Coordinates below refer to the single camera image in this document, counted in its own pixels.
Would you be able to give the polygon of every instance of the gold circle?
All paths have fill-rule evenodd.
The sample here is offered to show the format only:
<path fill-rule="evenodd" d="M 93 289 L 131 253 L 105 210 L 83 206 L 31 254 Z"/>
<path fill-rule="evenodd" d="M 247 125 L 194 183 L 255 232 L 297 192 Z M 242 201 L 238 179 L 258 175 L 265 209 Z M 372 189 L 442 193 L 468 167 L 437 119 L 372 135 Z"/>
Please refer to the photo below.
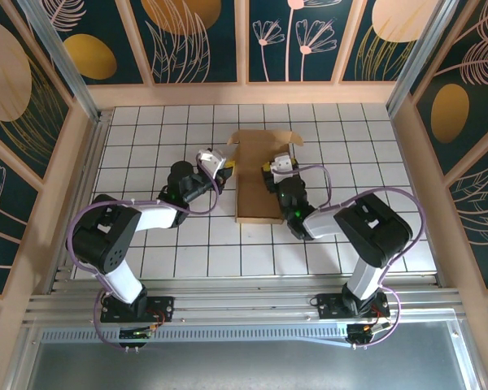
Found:
<path fill-rule="evenodd" d="M 33 80 L 28 56 L 15 36 L 0 24 L 0 120 L 17 120 L 31 100 Z"/>
<path fill-rule="evenodd" d="M 105 80 L 117 70 L 114 53 L 103 42 L 88 34 L 76 34 L 63 43 L 78 72 L 90 79 Z"/>
<path fill-rule="evenodd" d="M 442 87 L 432 104 L 432 133 L 436 139 L 447 144 L 452 142 L 463 130 L 470 101 L 463 87 L 447 84 Z"/>
<path fill-rule="evenodd" d="M 186 18 L 183 1 L 192 16 L 201 19 L 208 30 L 219 19 L 221 0 L 141 0 L 141 4 L 152 21 L 162 30 L 176 35 L 190 35 L 197 31 Z"/>
<path fill-rule="evenodd" d="M 384 41 L 411 42 L 420 37 L 437 0 L 376 0 L 373 29 Z"/>

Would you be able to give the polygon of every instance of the cardboard flap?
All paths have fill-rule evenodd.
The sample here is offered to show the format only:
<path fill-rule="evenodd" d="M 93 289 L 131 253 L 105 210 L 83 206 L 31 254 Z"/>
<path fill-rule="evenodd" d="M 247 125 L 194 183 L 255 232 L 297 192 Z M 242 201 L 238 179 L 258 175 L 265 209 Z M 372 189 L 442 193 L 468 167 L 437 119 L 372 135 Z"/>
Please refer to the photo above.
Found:
<path fill-rule="evenodd" d="M 238 130 L 232 134 L 228 140 L 228 145 L 238 142 L 264 142 L 264 143 L 293 143 L 298 146 L 303 145 L 302 137 L 289 130 Z"/>

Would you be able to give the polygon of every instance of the white grid mat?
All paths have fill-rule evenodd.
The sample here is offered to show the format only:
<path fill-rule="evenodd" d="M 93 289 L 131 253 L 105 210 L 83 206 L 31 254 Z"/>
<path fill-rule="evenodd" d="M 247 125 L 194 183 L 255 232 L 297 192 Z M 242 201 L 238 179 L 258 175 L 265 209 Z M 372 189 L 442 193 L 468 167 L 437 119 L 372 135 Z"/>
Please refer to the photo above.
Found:
<path fill-rule="evenodd" d="M 292 129 L 305 141 L 292 149 L 301 167 L 324 164 L 333 181 L 333 204 L 376 186 L 411 192 L 399 147 L 382 104 L 290 104 L 117 107 L 94 186 L 95 197 L 156 199 L 169 167 L 186 159 L 195 165 L 199 149 L 213 147 L 230 156 L 229 137 L 239 128 Z M 305 171 L 309 202 L 326 199 L 323 172 Z M 389 193 L 390 206 L 414 233 L 420 220 L 405 197 Z M 192 210 L 207 210 L 207 193 Z M 178 229 L 139 232 L 127 261 L 143 279 L 201 276 L 350 274 L 357 254 L 346 237 L 296 240 L 286 225 L 238 224 L 235 178 L 226 185 L 210 216 L 189 217 Z M 435 271 L 426 239 L 392 271 Z M 88 278 L 77 270 L 76 279 Z"/>

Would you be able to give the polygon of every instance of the dark teal panel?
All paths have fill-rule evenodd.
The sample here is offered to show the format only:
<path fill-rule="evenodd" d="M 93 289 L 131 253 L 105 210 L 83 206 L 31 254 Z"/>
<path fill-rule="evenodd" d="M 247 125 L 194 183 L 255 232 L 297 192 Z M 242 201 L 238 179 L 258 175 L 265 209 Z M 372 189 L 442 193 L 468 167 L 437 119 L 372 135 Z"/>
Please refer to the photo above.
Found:
<path fill-rule="evenodd" d="M 188 56 L 186 56 L 187 51 L 185 50 L 184 45 L 181 45 L 181 50 L 172 50 L 172 43 L 177 39 L 177 36 L 165 32 L 164 30 L 160 30 L 145 12 L 141 0 L 130 0 L 130 4 L 145 47 L 149 67 L 152 68 L 152 64 L 155 63 L 154 68 L 159 69 L 158 73 L 161 75 L 161 77 L 159 77 L 156 72 L 153 73 L 155 83 L 222 83 L 237 81 L 235 5 L 233 0 L 221 0 L 222 7 L 219 19 L 206 30 L 207 44 L 204 46 L 204 53 L 209 50 L 210 54 L 209 70 L 207 74 L 202 70 L 197 71 L 199 67 L 203 69 L 207 64 L 207 58 L 204 62 L 197 63 L 199 65 L 198 67 L 194 65 L 194 56 L 192 56 L 193 50 L 188 53 Z M 162 33 L 163 51 L 166 51 L 170 57 L 176 57 L 176 66 L 169 67 L 171 71 L 160 71 L 161 65 L 163 65 L 164 68 L 168 68 L 168 66 L 165 61 L 155 58 L 154 38 L 146 23 L 150 24 L 157 33 Z M 194 34 L 192 37 L 192 40 L 189 41 L 187 46 L 199 47 L 199 35 Z"/>
<path fill-rule="evenodd" d="M 58 31 L 62 41 L 76 34 L 91 35 L 108 46 L 117 62 L 117 69 L 113 76 L 104 80 L 95 80 L 82 75 L 85 83 L 88 85 L 141 84 L 141 74 L 133 57 L 115 1 L 86 0 L 82 4 L 82 7 L 73 13 L 73 15 L 79 15 L 85 12 L 76 21 L 76 26 L 61 28 L 71 31 Z M 20 14 L 23 14 L 16 1 L 15 5 L 19 8 Z"/>
<path fill-rule="evenodd" d="M 68 105 L 1 7 L 0 24 L 24 48 L 33 77 L 31 100 L 27 109 L 14 122 L 0 121 L 0 141 L 43 177 L 67 116 Z"/>
<path fill-rule="evenodd" d="M 430 56 L 427 58 L 425 65 L 421 69 L 419 75 L 417 75 L 416 80 L 414 81 L 414 84 L 412 84 L 412 87 L 410 88 L 410 93 L 413 95 L 419 86 L 421 84 L 421 81 L 423 80 L 423 77 L 425 77 L 426 72 L 429 70 L 430 64 L 433 62 L 433 60 L 436 58 L 438 55 L 438 52 L 441 49 L 442 44 L 445 42 L 445 40 L 448 37 L 448 34 L 452 30 L 452 27 L 454 27 L 455 22 L 459 18 L 460 13 L 463 11 L 464 7 L 466 6 L 466 2 L 468 0 L 459 0 L 459 3 L 455 7 L 454 10 L 454 15 L 451 17 L 450 22 L 447 24 L 445 29 L 442 31 L 441 37 L 438 40 L 438 43 L 436 44 L 434 51 L 430 54 Z"/>
<path fill-rule="evenodd" d="M 0 266 L 12 266 L 34 203 L 37 191 L 0 159 Z M 9 275 L 0 269 L 0 294 Z"/>
<path fill-rule="evenodd" d="M 444 174 L 448 173 L 488 132 L 488 84 L 464 82 L 459 68 L 467 51 L 482 42 L 477 30 L 472 28 L 479 21 L 479 15 L 484 4 L 485 2 L 481 1 L 477 6 L 463 30 L 468 31 L 470 29 L 470 32 L 451 47 L 436 76 L 430 81 L 417 103 L 417 109 L 423 119 L 423 124 Z M 438 92 L 448 84 L 458 85 L 466 91 L 470 108 L 466 124 L 457 138 L 450 143 L 441 143 L 432 133 L 432 106 Z"/>
<path fill-rule="evenodd" d="M 488 288 L 488 152 L 450 187 L 450 192 Z"/>
<path fill-rule="evenodd" d="M 344 81 L 396 81 L 405 63 L 405 58 L 408 57 L 416 43 L 415 41 L 392 43 L 378 38 L 372 29 L 375 2 L 376 0 L 367 1 L 343 74 Z M 386 54 L 382 54 L 384 46 L 387 44 L 391 50 L 385 50 Z M 366 65 L 366 63 L 377 63 L 378 61 L 379 64 L 375 67 Z"/>
<path fill-rule="evenodd" d="M 300 51 L 300 44 L 310 43 L 312 38 L 320 32 L 318 29 L 322 24 L 314 24 L 317 21 L 327 23 L 331 22 L 330 30 L 323 32 L 318 39 L 316 39 L 311 46 L 321 46 L 321 49 L 330 49 L 334 45 L 330 45 L 331 41 L 336 40 L 334 49 L 311 53 L 305 55 L 303 64 L 303 80 L 304 81 L 330 81 L 333 75 L 334 64 L 342 44 L 343 33 L 345 31 L 349 11 L 351 10 L 352 0 L 342 0 L 333 4 L 334 0 L 322 0 L 321 3 L 328 3 L 327 6 L 309 7 L 305 6 L 301 10 L 293 11 L 293 21 L 291 25 L 290 37 L 290 81 L 300 81 L 302 79 L 302 53 Z M 268 73 L 269 81 L 285 81 L 285 48 L 287 45 L 287 32 L 290 19 L 290 7 L 286 0 L 250 0 L 250 35 L 249 35 L 249 50 L 250 50 L 250 64 L 249 64 L 249 79 L 250 81 L 266 81 L 264 73 L 264 63 L 262 56 L 262 49 L 264 48 L 264 62 Z M 303 28 L 301 24 L 304 20 L 307 21 L 307 29 Z M 271 44 L 261 46 L 255 35 L 254 23 L 260 22 L 258 26 L 262 27 L 262 33 L 259 32 L 259 37 L 266 37 L 271 41 L 273 34 L 268 35 L 269 26 L 266 22 L 278 21 L 278 27 L 275 27 L 273 34 L 277 39 L 273 39 Z M 311 37 L 305 39 L 304 31 L 309 32 L 313 27 Z"/>

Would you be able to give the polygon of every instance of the cardboard box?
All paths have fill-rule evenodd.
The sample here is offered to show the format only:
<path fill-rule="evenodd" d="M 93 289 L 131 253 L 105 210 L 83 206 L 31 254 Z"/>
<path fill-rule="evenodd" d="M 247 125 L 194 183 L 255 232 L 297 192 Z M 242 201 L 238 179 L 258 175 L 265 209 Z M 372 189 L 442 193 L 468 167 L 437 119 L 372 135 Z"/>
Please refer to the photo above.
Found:
<path fill-rule="evenodd" d="M 238 223 L 280 224 L 284 221 L 275 194 L 269 193 L 262 177 L 262 166 L 275 155 L 289 153 L 290 144 L 303 145 L 296 132 L 281 130 L 239 130 L 228 145 L 238 143 L 233 155 L 236 163 Z"/>

